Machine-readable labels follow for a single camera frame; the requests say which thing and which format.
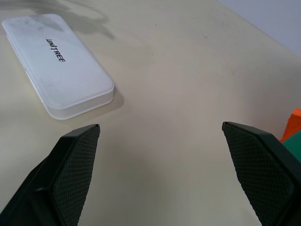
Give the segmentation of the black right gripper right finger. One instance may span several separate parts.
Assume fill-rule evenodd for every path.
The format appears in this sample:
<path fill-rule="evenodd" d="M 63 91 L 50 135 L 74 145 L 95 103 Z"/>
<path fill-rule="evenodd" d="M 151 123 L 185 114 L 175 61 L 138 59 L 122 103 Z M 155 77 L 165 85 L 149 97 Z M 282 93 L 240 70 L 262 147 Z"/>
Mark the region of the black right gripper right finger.
<path fill-rule="evenodd" d="M 238 181 L 262 226 L 301 226 L 301 161 L 272 134 L 225 121 Z"/>

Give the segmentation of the white plastic Unitree box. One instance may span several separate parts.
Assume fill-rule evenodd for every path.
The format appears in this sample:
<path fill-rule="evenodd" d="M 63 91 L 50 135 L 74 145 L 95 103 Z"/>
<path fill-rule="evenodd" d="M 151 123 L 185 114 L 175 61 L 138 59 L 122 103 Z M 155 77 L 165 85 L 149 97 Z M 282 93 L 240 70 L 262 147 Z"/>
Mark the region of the white plastic Unitree box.
<path fill-rule="evenodd" d="M 113 80 L 59 15 L 18 16 L 2 26 L 51 117 L 70 119 L 113 100 Z"/>

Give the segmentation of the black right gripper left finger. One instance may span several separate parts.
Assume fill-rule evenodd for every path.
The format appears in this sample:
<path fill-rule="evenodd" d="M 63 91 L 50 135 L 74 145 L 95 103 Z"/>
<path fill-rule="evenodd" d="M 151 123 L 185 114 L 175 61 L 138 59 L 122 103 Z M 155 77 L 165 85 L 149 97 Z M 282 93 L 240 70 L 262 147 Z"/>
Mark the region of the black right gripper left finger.
<path fill-rule="evenodd" d="M 78 226 L 99 136 L 98 124 L 62 136 L 0 213 L 0 226 Z"/>

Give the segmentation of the green flat object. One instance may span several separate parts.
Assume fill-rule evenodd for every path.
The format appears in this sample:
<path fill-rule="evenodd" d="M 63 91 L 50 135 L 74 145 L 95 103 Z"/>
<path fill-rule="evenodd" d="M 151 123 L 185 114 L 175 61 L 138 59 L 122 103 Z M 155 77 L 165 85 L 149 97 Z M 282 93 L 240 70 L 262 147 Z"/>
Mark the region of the green flat object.
<path fill-rule="evenodd" d="M 301 130 L 282 142 L 283 146 L 301 162 Z"/>

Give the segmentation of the orange plastic piece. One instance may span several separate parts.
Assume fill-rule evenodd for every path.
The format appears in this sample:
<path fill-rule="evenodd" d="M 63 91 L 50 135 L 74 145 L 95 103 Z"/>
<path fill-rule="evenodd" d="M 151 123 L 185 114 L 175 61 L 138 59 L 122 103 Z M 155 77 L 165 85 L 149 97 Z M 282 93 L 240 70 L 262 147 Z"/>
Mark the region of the orange plastic piece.
<path fill-rule="evenodd" d="M 301 130 L 301 109 L 296 108 L 287 120 L 287 125 L 280 142 L 287 140 L 293 134 Z"/>

